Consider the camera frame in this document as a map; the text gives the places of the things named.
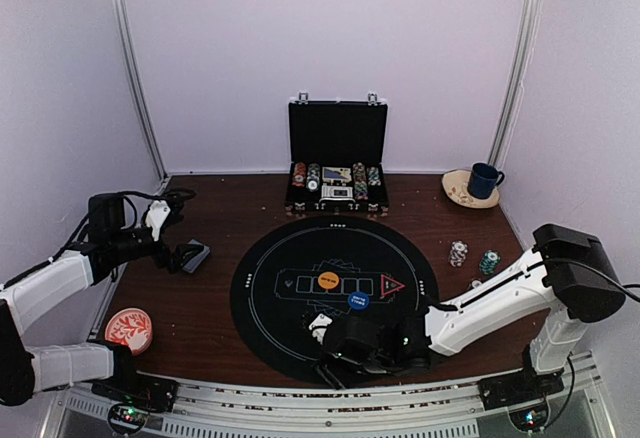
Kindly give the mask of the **orange big blind button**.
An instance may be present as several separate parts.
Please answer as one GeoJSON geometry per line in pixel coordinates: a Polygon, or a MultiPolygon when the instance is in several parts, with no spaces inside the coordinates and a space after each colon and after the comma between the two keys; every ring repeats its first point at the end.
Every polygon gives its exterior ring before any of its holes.
{"type": "Polygon", "coordinates": [[[317,278],[318,285],[324,290],[333,290],[340,284],[340,277],[332,271],[324,271],[317,278]]]}

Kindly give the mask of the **blue small blind button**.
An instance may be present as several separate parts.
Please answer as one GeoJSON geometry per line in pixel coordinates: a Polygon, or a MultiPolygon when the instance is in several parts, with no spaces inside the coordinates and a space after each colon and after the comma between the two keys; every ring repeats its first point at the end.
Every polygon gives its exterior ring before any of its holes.
{"type": "Polygon", "coordinates": [[[351,309],[362,311],[369,307],[370,298],[366,293],[356,291],[348,296],[347,303],[351,309]]]}

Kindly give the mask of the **blue playing card deck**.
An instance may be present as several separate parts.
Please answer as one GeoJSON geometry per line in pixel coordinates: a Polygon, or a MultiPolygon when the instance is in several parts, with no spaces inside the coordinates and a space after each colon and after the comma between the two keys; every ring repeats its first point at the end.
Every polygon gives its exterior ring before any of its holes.
{"type": "Polygon", "coordinates": [[[185,260],[181,266],[181,270],[193,274],[209,255],[209,246],[195,239],[191,239],[186,244],[186,251],[184,253],[185,260]]]}

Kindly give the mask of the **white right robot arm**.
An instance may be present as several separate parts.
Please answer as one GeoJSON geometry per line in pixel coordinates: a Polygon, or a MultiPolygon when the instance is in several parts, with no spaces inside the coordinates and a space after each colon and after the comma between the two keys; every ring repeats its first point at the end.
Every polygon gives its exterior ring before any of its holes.
{"type": "Polygon", "coordinates": [[[428,299],[392,326],[318,315],[308,326],[321,346],[314,370],[337,390],[357,379],[422,373],[545,310],[543,328],[525,348],[525,368],[512,381],[519,398],[535,398],[563,369],[587,325],[614,315],[634,295],[620,283],[596,236],[556,224],[539,227],[533,236],[533,246],[498,275],[444,303],[428,299]]]}

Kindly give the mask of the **red triangle all-in marker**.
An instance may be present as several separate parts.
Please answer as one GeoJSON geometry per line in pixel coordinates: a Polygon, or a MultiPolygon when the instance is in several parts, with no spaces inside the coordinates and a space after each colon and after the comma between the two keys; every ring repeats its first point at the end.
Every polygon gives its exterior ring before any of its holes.
{"type": "Polygon", "coordinates": [[[385,299],[406,288],[406,285],[386,274],[380,275],[380,297],[385,299]]]}

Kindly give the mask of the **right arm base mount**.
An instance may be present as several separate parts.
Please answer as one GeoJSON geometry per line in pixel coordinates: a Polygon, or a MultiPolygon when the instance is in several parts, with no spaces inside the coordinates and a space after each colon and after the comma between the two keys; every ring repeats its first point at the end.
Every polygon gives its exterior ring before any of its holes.
{"type": "Polygon", "coordinates": [[[548,398],[564,389],[559,375],[526,377],[523,370],[478,382],[484,409],[506,408],[511,424],[529,434],[546,430],[559,418],[568,400],[553,417],[548,398]]]}

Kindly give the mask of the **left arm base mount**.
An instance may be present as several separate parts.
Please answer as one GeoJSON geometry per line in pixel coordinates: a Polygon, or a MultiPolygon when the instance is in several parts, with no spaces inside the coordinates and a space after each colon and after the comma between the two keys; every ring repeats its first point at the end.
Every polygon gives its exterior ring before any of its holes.
{"type": "Polygon", "coordinates": [[[107,424],[117,434],[140,432],[152,414],[171,412],[179,384],[175,380],[139,375],[134,385],[114,379],[91,381],[91,392],[114,401],[107,411],[107,424]]]}

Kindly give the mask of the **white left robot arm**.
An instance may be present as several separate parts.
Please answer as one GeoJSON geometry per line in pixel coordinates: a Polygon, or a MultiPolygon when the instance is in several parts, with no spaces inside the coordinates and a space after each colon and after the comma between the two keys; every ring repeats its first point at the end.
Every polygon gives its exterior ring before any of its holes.
{"type": "Polygon", "coordinates": [[[150,257],[158,268],[180,271],[202,251],[198,244],[170,248],[163,232],[179,223],[195,191],[170,189],[147,195],[143,214],[126,223],[132,191],[102,193],[88,201],[87,214],[50,258],[1,288],[1,403],[20,406],[39,392],[89,382],[94,392],[139,409],[172,409],[178,384],[136,370],[131,349],[107,340],[77,345],[27,347],[22,337],[39,318],[67,298],[99,284],[121,265],[150,257]]]}

